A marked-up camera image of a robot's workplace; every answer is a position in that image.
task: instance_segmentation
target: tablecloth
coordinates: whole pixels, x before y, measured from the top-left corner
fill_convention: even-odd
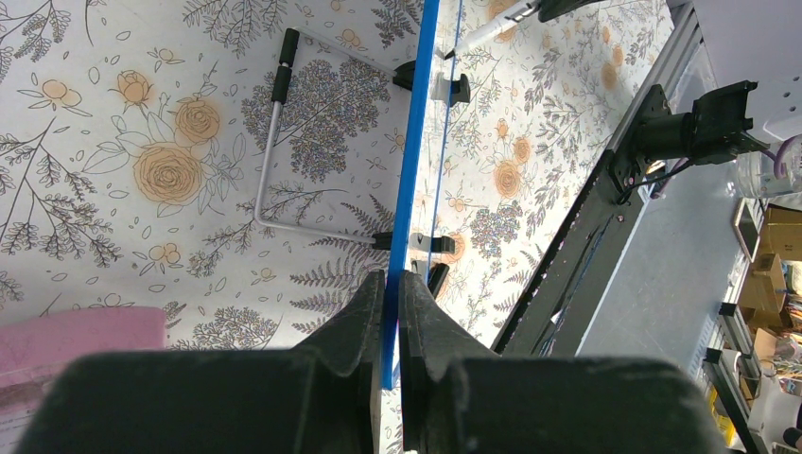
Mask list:
[[[464,2],[462,31],[511,4]],[[0,324],[157,306],[176,349],[288,347],[320,326],[387,253],[253,222],[283,31],[308,26],[396,66],[414,59],[421,9],[421,0],[0,2]],[[447,258],[441,302],[481,341],[492,340],[670,30],[659,0],[605,2],[530,21],[460,57],[474,95],[448,130],[438,230],[460,248]],[[266,216],[390,231],[409,102],[384,75],[302,41]],[[383,399],[390,452],[401,446],[398,395]]]

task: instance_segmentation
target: floral tablecloth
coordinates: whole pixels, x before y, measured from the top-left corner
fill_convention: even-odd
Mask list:
[[[463,30],[511,4],[465,2]],[[308,26],[396,66],[414,59],[421,8],[421,0],[0,2],[0,324],[158,306],[176,349],[303,339],[387,254],[261,228],[253,210],[349,233],[390,231],[410,95],[302,41],[270,203],[254,207],[283,31]],[[670,22],[659,0],[606,2],[553,24],[531,21],[460,58],[474,96],[452,111],[448,130],[438,228],[460,249],[448,257],[441,301],[485,343]],[[398,391],[384,407],[383,449],[397,452]]]

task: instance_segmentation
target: clear plastic container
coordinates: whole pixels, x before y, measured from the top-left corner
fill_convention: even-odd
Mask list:
[[[777,153],[779,144],[770,148]],[[757,199],[784,196],[802,192],[802,143],[797,139],[782,157],[785,176],[778,178],[775,174],[775,162],[769,156],[752,152],[738,156],[737,177],[741,195]]]

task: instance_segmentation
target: wire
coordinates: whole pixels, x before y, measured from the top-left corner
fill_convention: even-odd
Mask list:
[[[683,170],[687,170],[689,167],[693,166],[693,164],[694,164],[694,161],[687,160],[681,166],[675,168],[671,172],[669,172],[669,173],[667,173],[667,174],[665,174],[665,175],[663,175],[661,177],[656,177],[656,178],[652,178],[650,180],[646,180],[644,182],[632,184],[631,186],[627,187],[621,193],[619,199],[616,201],[616,204],[623,205],[624,203],[626,203],[629,200],[630,196],[632,195],[632,191],[634,191],[635,189],[637,189],[637,188],[639,188],[641,186],[644,186],[644,185],[653,184],[653,183],[657,183],[657,182],[662,182],[663,180],[667,180],[667,179],[677,175],[678,173],[682,172]]]

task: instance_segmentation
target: cardboard box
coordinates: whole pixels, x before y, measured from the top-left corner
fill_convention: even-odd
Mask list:
[[[778,313],[785,301],[785,276],[782,274],[779,255],[766,253],[755,259],[743,283],[738,305]]]
[[[769,207],[758,249],[778,253],[783,260],[802,260],[802,212]]]

